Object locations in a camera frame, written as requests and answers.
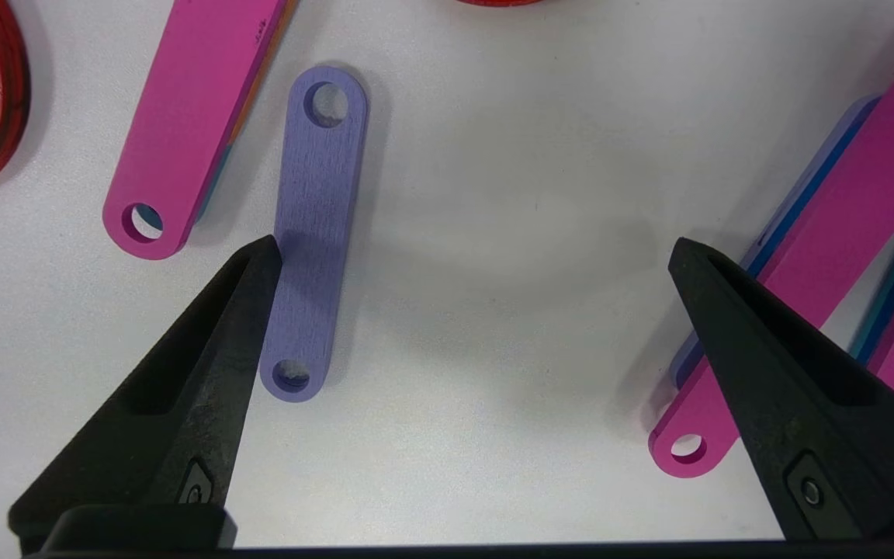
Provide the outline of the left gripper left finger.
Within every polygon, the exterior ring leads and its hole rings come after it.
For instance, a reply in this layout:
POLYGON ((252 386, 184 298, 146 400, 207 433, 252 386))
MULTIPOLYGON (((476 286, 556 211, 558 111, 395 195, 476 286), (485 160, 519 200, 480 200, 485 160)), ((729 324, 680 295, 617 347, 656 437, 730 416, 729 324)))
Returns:
POLYGON ((9 510, 21 544, 65 513, 226 502, 282 259, 239 248, 9 510))

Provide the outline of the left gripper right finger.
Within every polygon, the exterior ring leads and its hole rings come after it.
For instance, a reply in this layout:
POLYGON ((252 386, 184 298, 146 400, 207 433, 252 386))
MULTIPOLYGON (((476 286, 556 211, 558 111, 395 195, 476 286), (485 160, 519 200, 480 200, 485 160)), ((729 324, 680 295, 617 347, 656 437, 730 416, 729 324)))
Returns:
POLYGON ((784 537, 894 539, 894 390, 715 248, 668 272, 784 537))

